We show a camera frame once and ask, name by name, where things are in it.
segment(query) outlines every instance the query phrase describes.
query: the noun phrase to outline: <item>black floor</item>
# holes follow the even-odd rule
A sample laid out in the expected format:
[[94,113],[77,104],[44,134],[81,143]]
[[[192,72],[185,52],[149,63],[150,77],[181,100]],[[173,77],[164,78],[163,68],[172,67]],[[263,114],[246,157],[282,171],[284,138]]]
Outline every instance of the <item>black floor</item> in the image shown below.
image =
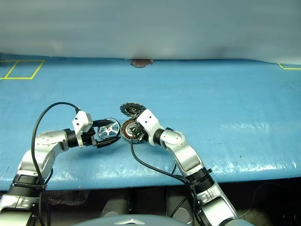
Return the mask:
[[[166,193],[171,187],[143,187],[111,190],[49,193],[52,226],[70,226],[100,217],[111,197],[128,194],[130,213],[166,215]],[[183,186],[174,186],[184,194]],[[282,179],[221,184],[242,218],[257,226],[301,226],[301,179]]]

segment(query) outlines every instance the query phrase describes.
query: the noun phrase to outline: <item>black cable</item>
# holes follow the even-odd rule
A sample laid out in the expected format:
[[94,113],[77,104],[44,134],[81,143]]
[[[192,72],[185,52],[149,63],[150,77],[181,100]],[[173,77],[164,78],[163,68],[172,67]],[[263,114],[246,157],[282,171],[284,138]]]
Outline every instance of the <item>black cable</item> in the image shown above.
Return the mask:
[[48,184],[50,178],[52,177],[52,174],[53,174],[53,168],[51,168],[50,174],[44,184]]
[[197,220],[198,225],[202,226],[202,222],[200,221],[200,219],[198,218],[198,214],[194,215],[194,218]]
[[183,203],[191,196],[191,194],[187,195],[185,198],[183,198],[182,201],[180,201],[180,203],[176,206],[176,208],[174,209],[174,211],[170,214],[170,218],[172,218],[174,216],[174,214],[177,212],[177,210],[183,205]]
[[170,177],[172,177],[172,178],[175,178],[175,179],[177,179],[177,180],[180,180],[182,183],[189,183],[189,181],[185,178],[185,177],[183,177],[183,176],[180,176],[180,175],[173,175],[173,174],[171,174],[171,173],[168,173],[168,172],[165,172],[165,171],[163,171],[163,170],[161,170],[161,169],[158,169],[158,168],[156,168],[156,167],[153,167],[153,166],[151,166],[151,165],[149,165],[149,164],[147,164],[147,163],[145,163],[145,162],[143,162],[142,160],[140,160],[138,157],[137,157],[137,155],[135,154],[135,152],[134,152],[134,146],[133,146],[133,142],[134,141],[134,136],[132,136],[132,138],[131,138],[131,152],[132,152],[132,155],[133,155],[133,157],[140,163],[140,164],[142,164],[143,166],[145,166],[145,167],[147,167],[147,168],[149,168],[149,169],[151,169],[151,170],[154,170],[154,171],[156,171],[156,172],[159,172],[159,173],[162,173],[162,174],[164,174],[164,175],[167,175],[167,176],[170,176]]
[[44,220],[43,220],[43,217],[42,217],[42,192],[40,192],[39,194],[39,204],[38,204],[38,209],[39,209],[39,220],[40,220],[40,223],[41,223],[41,226],[45,226],[45,223],[44,223]]
[[173,169],[173,171],[171,172],[171,174],[174,174],[176,168],[177,168],[177,163],[174,164],[174,169]]
[[130,143],[130,145],[131,145],[131,152],[132,152],[133,157],[134,157],[139,163],[141,163],[143,166],[145,166],[145,167],[147,167],[147,168],[149,168],[149,169],[151,169],[151,170],[154,170],[154,171],[156,171],[156,172],[159,172],[159,173],[162,173],[162,174],[164,174],[164,175],[170,176],[170,177],[175,178],[175,179],[181,181],[182,183],[184,183],[184,185],[185,185],[185,186],[188,188],[188,190],[191,192],[191,195],[192,195],[192,198],[193,198],[193,214],[194,214],[195,218],[197,218],[197,213],[196,213],[197,194],[196,194],[196,191],[195,191],[194,188],[193,188],[193,189],[190,188],[190,186],[189,186],[190,181],[189,181],[188,179],[186,179],[185,177],[181,176],[181,175],[173,175],[173,174],[171,174],[171,173],[165,172],[165,171],[163,171],[163,170],[161,170],[161,169],[155,168],[155,167],[153,167],[153,166],[151,166],[151,165],[149,165],[149,164],[143,162],[143,161],[140,160],[140,159],[137,157],[137,155],[135,154],[133,143],[134,143],[134,134],[133,134],[133,136],[131,137],[131,143]]
[[[33,132],[32,132],[32,147],[31,147],[31,153],[32,153],[32,162],[33,162],[33,165],[37,171],[37,174],[38,174],[38,177],[39,177],[39,184],[41,186],[45,185],[44,183],[44,180],[43,180],[43,176],[41,174],[41,171],[39,169],[39,166],[38,166],[38,163],[37,163],[37,160],[36,160],[36,157],[35,157],[35,152],[34,152],[34,147],[35,147],[35,139],[36,139],[36,135],[37,135],[37,130],[38,130],[38,126],[43,118],[43,116],[54,106],[56,105],[69,105],[69,106],[72,106],[75,108],[75,111],[78,112],[79,111],[79,108],[73,104],[70,104],[68,102],[57,102],[57,103],[54,103],[52,105],[50,105],[49,107],[47,107],[43,112],[42,114],[39,116],[39,118],[37,119],[37,122],[36,124],[34,125],[34,128],[33,128]],[[44,196],[44,199],[45,199],[45,204],[46,204],[46,211],[47,211],[47,226],[50,226],[51,224],[51,218],[50,218],[50,211],[49,211],[49,206],[48,206],[48,201],[47,201],[47,194],[46,194],[46,191],[45,191],[45,188],[42,188],[41,190],[41,194],[40,195],[43,195]]]
[[276,185],[276,186],[279,186],[279,187],[282,187],[282,188],[286,188],[283,185],[280,185],[280,184],[277,184],[277,183],[274,183],[274,182],[270,182],[270,181],[265,182],[261,185],[258,185],[257,188],[255,189],[254,193],[253,193],[252,202],[251,202],[251,205],[250,205],[249,209],[246,212],[244,212],[242,215],[240,215],[238,218],[243,217],[245,214],[247,214],[252,209],[254,201],[255,201],[255,196],[256,196],[256,193],[257,193],[258,189],[261,188],[264,185],[267,185],[267,184]]

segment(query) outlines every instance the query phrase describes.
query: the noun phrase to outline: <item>circular metal disc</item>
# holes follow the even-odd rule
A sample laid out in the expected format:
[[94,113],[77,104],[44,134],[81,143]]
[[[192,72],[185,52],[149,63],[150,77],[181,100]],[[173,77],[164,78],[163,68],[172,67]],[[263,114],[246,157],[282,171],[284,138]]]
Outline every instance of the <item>circular metal disc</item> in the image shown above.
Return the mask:
[[146,108],[135,102],[127,102],[120,106],[120,111],[128,117],[138,118]]
[[107,119],[111,120],[113,123],[107,126],[98,127],[97,129],[98,136],[102,140],[110,137],[117,137],[120,134],[120,123],[114,118]]

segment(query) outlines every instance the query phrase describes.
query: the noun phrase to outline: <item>white wall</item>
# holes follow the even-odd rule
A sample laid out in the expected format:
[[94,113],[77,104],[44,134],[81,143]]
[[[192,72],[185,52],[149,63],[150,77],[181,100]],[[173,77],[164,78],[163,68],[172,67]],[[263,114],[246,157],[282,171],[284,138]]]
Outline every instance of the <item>white wall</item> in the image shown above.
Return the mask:
[[0,52],[301,64],[301,1],[0,0]]

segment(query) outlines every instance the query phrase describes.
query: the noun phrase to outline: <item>gear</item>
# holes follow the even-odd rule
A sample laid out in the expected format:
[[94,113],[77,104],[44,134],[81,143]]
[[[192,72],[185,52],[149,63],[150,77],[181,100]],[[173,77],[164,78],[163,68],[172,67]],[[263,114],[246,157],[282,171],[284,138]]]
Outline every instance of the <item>gear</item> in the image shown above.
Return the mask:
[[[132,133],[132,129],[135,128],[137,126],[137,122],[134,119],[130,119],[130,120],[126,120],[123,122],[123,124],[121,125],[121,135],[122,137],[128,141],[131,142],[133,133]],[[142,138],[143,138],[144,134],[142,135],[134,135],[134,140],[133,143],[139,143],[141,142]]]
[[135,102],[127,102],[120,106],[121,112],[133,119],[138,118],[145,109],[143,105]]

